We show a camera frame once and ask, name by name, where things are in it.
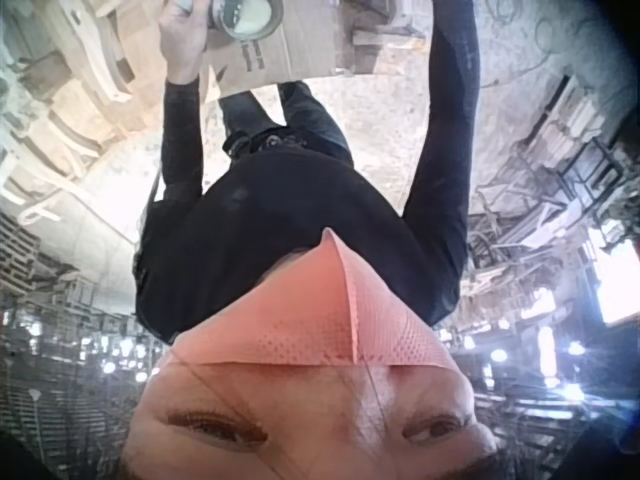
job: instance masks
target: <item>black shirt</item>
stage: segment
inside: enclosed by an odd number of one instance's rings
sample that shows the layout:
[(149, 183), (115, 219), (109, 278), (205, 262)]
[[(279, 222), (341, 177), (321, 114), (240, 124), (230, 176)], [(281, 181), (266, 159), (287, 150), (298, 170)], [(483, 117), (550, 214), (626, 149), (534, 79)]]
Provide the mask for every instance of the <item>black shirt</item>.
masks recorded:
[(348, 164), (292, 147), (243, 157), (202, 195), (197, 82), (167, 85), (167, 188), (149, 205), (134, 270), (143, 325), (171, 342), (285, 255), (317, 246), (329, 227), (426, 323), (453, 311), (466, 262), (479, 55), (471, 0), (434, 0), (434, 18), (429, 130), (402, 216)]

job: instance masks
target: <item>concrete floor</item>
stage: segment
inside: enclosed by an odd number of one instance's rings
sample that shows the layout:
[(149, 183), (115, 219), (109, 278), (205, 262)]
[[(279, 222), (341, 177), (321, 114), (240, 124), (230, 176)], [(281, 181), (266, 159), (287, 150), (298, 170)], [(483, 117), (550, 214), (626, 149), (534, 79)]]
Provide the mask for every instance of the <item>concrete floor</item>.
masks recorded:
[[(539, 118), (564, 70), (572, 69), (597, 93), (610, 135), (636, 101), (633, 64), (599, 12), (581, 0), (484, 0), (476, 2), (482, 55), (482, 94), (477, 115), (472, 183), (488, 182), (507, 160), (511, 145)], [(430, 35), (429, 9), (416, 25)], [(428, 53), (408, 56), (402, 76), (310, 80), (314, 93), (344, 129), (357, 169), (399, 211), (408, 195), (428, 124)], [(276, 91), (257, 92), (276, 121)], [(217, 106), (203, 111), (206, 185), (222, 175), (228, 159)], [(83, 186), (122, 235), (106, 227), (72, 198), (55, 211), (63, 222), (41, 220), (30, 228), (48, 253), (72, 263), (101, 286), (100, 305), (133, 310), (133, 243), (157, 171), (161, 132), (147, 132), (108, 153), (103, 168)], [(478, 210), (474, 200), (472, 210)]]

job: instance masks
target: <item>pink face mask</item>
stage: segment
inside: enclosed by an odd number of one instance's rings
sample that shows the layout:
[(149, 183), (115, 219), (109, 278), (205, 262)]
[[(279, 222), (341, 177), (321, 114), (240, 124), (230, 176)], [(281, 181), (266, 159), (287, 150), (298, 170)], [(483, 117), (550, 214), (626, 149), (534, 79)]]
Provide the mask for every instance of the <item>pink face mask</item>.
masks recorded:
[(330, 229), (320, 245), (178, 336), (167, 363), (458, 367), (433, 330)]

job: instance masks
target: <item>cardboard box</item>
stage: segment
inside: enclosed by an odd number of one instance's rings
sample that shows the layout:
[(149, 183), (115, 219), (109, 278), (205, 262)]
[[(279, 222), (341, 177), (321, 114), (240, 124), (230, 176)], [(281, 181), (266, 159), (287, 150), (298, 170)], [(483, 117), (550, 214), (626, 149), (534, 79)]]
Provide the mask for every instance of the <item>cardboard box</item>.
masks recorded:
[(203, 77), (207, 101), (265, 85), (350, 71), (351, 42), (336, 0), (286, 0), (269, 37), (239, 42), (210, 30)]

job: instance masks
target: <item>legs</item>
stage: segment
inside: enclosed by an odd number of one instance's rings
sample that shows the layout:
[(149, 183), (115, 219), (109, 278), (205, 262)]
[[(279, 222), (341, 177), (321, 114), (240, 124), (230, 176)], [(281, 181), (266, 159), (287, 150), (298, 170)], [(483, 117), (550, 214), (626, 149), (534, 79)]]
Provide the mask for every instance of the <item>legs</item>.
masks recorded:
[(240, 131), (246, 132), (249, 137), (255, 137), (265, 130), (280, 126), (271, 120), (251, 92), (231, 95), (219, 100), (219, 104), (227, 137)]
[(349, 151), (349, 145), (340, 127), (313, 97), (306, 83), (281, 83), (278, 85), (278, 93), (288, 126), (308, 130)]

